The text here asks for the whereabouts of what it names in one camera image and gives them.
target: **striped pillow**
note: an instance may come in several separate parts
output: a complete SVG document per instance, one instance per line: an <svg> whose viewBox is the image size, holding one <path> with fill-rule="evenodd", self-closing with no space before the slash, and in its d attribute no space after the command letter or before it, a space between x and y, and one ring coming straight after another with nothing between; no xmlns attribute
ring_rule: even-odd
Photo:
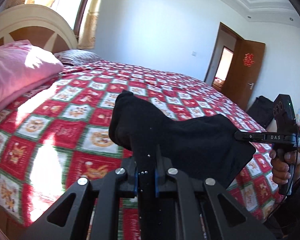
<svg viewBox="0 0 300 240"><path fill-rule="evenodd" d="M63 52L55 53L54 56L60 60L63 65L79 66L87 63L97 62L101 58L91 52L80 49L71 49Z"/></svg>

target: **dark sleeve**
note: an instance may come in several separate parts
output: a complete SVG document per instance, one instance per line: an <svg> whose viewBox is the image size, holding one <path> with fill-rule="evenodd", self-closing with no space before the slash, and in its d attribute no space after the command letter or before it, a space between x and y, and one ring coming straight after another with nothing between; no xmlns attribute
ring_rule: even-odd
<svg viewBox="0 0 300 240"><path fill-rule="evenodd" d="M289 233L300 219L300 179L292 186L292 194L287 197L282 206L274 213L281 227L286 227Z"/></svg>

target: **finger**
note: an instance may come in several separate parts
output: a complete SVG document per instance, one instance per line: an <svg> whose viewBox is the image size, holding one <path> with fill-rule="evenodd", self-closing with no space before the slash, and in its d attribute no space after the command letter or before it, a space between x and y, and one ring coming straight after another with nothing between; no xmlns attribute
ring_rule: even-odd
<svg viewBox="0 0 300 240"><path fill-rule="evenodd" d="M269 156L271 159L274 159L276 157L277 153L275 152L275 150L271 150L271 152L269 152Z"/></svg>
<svg viewBox="0 0 300 240"><path fill-rule="evenodd" d="M279 158L272 159L270 163L272 167L277 171L287 172L289 170L289 165L280 161Z"/></svg>
<svg viewBox="0 0 300 240"><path fill-rule="evenodd" d="M284 159L287 163L295 164L296 163L296 152L289 152L284 155ZM300 153L298 153L298 162L297 165L300 165Z"/></svg>
<svg viewBox="0 0 300 240"><path fill-rule="evenodd" d="M287 179L279 179L277 177L272 177L272 181L275 183L275 184L278 184L278 185L284 185L286 183L288 183L288 180Z"/></svg>
<svg viewBox="0 0 300 240"><path fill-rule="evenodd" d="M291 174L288 172L277 171L276 169L272 169L273 177L278 179L287 180L291 178Z"/></svg>

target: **black cable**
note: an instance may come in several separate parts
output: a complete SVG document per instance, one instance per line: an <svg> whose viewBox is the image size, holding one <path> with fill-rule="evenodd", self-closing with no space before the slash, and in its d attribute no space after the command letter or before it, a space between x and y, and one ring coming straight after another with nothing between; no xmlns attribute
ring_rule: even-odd
<svg viewBox="0 0 300 240"><path fill-rule="evenodd" d="M299 136L299 129L297 129L297 132L296 132L296 161L295 161L295 163L294 163L294 169L293 169L293 173L292 173L292 182L290 183L290 186L289 186L289 188L287 189L287 192L286 192L286 194L284 195L284 197L283 197L283 199L279 202L279 203L277 203L277 207L276 208L274 208L270 213L269 213L269 215L268 215L268 217L266 218L266 221L265 222L268 222L273 228L275 228L275 229L283 229L283 228L286 228L286 227L288 227L288 226L290 226L290 225L292 225L292 224L294 224L295 222L297 222L297 221L295 221L295 222L293 222L293 223L290 223L290 224L288 224L288 225L286 225L286 226L284 226L284 227L281 227L281 228L277 228L277 227L275 227L274 225L272 225L269 221L268 221L268 219L278 210L278 208L284 203L284 201L286 200L286 198L287 198L287 196L288 196L288 193L289 193L289 191L290 191L290 189L291 189L291 187L292 187L292 184L293 184L293 180L294 180L294 176L295 176L295 173L296 173L296 169L297 169L297 163L298 163L298 152L299 152L299 141L298 141L298 136Z"/></svg>

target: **black suitcase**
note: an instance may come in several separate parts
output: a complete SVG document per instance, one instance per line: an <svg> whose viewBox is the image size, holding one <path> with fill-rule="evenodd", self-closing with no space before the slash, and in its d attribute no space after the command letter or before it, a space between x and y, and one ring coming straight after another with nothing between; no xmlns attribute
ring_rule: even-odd
<svg viewBox="0 0 300 240"><path fill-rule="evenodd" d="M266 129L273 120L273 102L264 96L259 96L247 114Z"/></svg>

